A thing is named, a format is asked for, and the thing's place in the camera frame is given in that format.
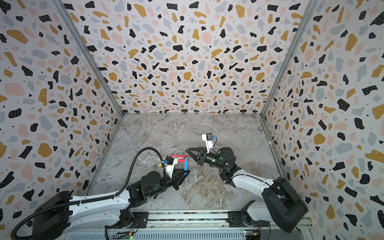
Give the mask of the blue highlighter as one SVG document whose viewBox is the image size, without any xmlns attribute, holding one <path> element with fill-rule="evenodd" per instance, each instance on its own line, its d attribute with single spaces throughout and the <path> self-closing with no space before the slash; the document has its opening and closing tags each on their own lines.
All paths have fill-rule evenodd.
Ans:
<svg viewBox="0 0 384 240">
<path fill-rule="evenodd" d="M 185 156 L 185 160 L 184 160 L 184 170 L 187 171 L 188 170 L 188 157 Z"/>
</svg>

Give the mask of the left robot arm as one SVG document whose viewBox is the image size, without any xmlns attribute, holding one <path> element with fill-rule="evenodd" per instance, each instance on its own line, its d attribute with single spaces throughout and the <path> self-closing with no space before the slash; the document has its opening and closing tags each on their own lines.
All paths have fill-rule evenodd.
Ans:
<svg viewBox="0 0 384 240">
<path fill-rule="evenodd" d="M 32 239 L 55 240 L 64 233 L 83 228 L 128 226 L 134 220 L 132 208 L 146 204 L 149 198 L 170 187 L 178 190 L 189 173 L 189 170 L 175 169 L 171 176 L 163 177 L 152 171 L 118 196 L 108 193 L 72 197 L 68 191 L 60 192 L 35 211 Z"/>
</svg>

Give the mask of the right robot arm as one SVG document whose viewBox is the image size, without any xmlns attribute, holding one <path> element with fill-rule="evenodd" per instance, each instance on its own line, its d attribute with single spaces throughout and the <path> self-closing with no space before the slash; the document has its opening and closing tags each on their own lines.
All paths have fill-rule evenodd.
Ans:
<svg viewBox="0 0 384 240">
<path fill-rule="evenodd" d="M 291 233 L 308 212 L 305 202 L 285 178 L 271 180 L 246 172 L 236 165 L 237 157 L 231 148 L 221 148 L 217 153 L 207 148 L 189 148 L 186 153 L 201 166 L 218 168 L 225 184 L 263 198 L 264 209 L 257 207 L 256 201 L 249 201 L 238 217 L 228 219 L 232 225 L 252 227 L 259 221 L 274 222 L 281 230 Z"/>
</svg>

